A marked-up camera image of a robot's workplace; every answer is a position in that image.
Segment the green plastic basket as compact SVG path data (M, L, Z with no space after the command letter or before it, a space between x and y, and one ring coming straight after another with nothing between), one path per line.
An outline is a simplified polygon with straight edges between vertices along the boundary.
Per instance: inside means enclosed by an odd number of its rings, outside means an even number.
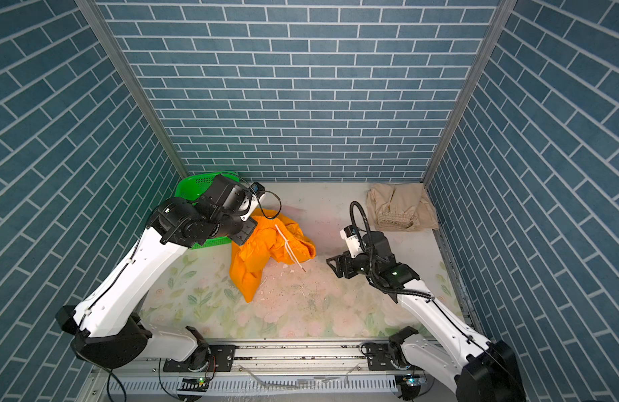
M239 181L239 176L234 172L220 172L220 173L205 173L205 174L197 174L186 179L182 179L179 184L177 184L174 196L181 197L183 199L189 201L197 200L205 191L209 189L214 178L218 175L227 177L232 179L235 182ZM199 250L202 248L214 247L214 246L223 246L227 244L231 244L232 241L227 237L218 237L207 240L203 245L195 244L192 246L193 250Z

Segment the beige shorts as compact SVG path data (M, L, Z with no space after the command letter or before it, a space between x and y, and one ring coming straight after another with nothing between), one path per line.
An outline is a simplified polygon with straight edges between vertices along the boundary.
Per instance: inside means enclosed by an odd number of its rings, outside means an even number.
M436 210L423 184L373 184L366 207L371 222L381 231L438 229Z

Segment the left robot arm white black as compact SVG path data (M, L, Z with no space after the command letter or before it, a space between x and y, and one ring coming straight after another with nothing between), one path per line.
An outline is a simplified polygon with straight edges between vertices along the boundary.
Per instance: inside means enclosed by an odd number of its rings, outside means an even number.
M133 249L98 288L75 306L63 306L56 320L73 335L71 349L81 360L114 370L138 358L163 358L186 370L208 368L211 351L194 327L171 329L142 323L135 308L163 272L195 244L227 236L243 244L255 229L253 195L228 209L174 197L151 214Z

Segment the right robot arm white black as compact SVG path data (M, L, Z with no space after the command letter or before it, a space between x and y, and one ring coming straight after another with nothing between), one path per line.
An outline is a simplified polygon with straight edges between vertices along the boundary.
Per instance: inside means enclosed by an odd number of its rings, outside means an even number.
M326 261L336 276L365 276L436 339L431 343L414 328L402 329L389 339L395 365L421 368L459 401L525 400L517 357L510 346L488 340L454 315L414 269L396 260L382 232L363 232L349 225L341 230L341 238L347 251Z

